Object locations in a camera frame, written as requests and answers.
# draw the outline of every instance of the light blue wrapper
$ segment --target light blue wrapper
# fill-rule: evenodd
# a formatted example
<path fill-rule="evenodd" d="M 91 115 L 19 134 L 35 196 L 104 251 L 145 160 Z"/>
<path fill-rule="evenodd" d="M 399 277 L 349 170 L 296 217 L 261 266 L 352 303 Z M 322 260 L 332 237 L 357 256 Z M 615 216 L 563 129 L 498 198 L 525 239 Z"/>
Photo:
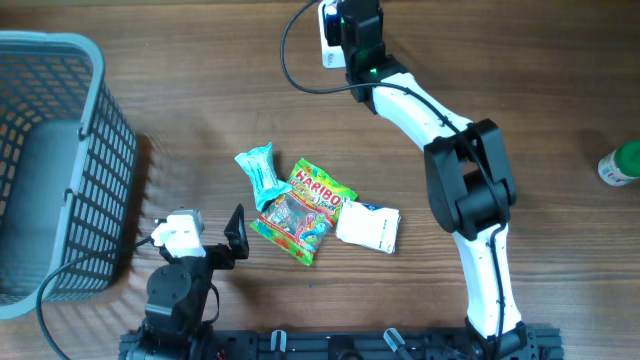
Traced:
<path fill-rule="evenodd" d="M 264 210 L 267 201 L 291 191 L 291 185 L 279 180 L 273 168 L 271 143 L 267 146 L 238 154 L 236 162 L 251 180 L 253 197 L 258 211 Z"/>

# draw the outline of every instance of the can lid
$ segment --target can lid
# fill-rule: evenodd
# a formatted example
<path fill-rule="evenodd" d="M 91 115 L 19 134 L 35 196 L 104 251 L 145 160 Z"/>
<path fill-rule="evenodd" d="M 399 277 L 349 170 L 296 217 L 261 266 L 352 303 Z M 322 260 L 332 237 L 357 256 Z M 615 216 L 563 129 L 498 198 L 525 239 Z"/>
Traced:
<path fill-rule="evenodd" d="M 614 155 L 620 172 L 631 177 L 640 177 L 640 141 L 628 142 Z"/>

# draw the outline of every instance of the gray plastic bin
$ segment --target gray plastic bin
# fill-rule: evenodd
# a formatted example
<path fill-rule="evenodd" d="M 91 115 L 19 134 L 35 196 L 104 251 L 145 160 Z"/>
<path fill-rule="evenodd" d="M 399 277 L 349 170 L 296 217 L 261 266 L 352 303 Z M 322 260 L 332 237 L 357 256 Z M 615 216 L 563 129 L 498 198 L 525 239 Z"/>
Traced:
<path fill-rule="evenodd" d="M 121 246 L 137 143 L 103 79 L 86 37 L 0 31 L 0 319 L 60 265 Z M 100 292 L 117 260 L 78 264 L 45 299 Z"/>

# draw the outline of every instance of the green candy wrapper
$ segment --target green candy wrapper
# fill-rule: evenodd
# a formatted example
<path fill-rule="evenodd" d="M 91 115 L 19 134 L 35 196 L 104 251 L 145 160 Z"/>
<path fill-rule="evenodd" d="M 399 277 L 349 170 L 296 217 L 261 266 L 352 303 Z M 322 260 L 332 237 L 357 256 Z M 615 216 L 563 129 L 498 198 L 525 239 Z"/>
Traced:
<path fill-rule="evenodd" d="M 343 202 L 358 195 L 305 159 L 296 163 L 288 183 L 293 190 L 276 198 L 251 227 L 309 266 L 336 226 Z"/>

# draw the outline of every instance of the wooden table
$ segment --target wooden table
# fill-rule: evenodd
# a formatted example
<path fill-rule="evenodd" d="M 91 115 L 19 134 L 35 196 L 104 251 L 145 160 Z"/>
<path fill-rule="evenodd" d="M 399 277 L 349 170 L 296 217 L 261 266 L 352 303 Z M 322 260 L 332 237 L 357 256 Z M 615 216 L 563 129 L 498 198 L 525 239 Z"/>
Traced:
<path fill-rule="evenodd" d="M 308 95 L 284 79 L 280 36 L 300 6 L 1 9 L 0 27 L 83 33 L 102 48 L 106 81 L 140 139 L 128 238 L 180 206 L 201 209 L 208 244 L 224 240 L 239 202 L 248 225 L 258 212 L 233 158 L 270 141 L 281 177 L 305 157 L 363 201 L 400 209 L 392 256 L 330 236 L 305 267 L 249 230 L 250 259 L 214 274 L 218 329 L 462 326 L 462 268 L 429 210 L 420 149 L 349 94 Z M 560 327 L 567 359 L 638 358 L 640 187 L 607 186 L 596 165 L 640 138 L 640 5 L 390 1 L 384 10 L 388 49 L 423 87 L 502 128 L 518 184 L 509 257 L 523 319 Z M 319 49 L 317 19 L 305 14 L 288 42 L 293 75 L 343 84 Z M 147 246 L 94 300 L 46 305 L 64 351 L 113 358 L 162 264 Z M 211 299 L 205 317 L 215 308 Z M 53 357 L 34 313 L 1 324 L 0 358 Z"/>

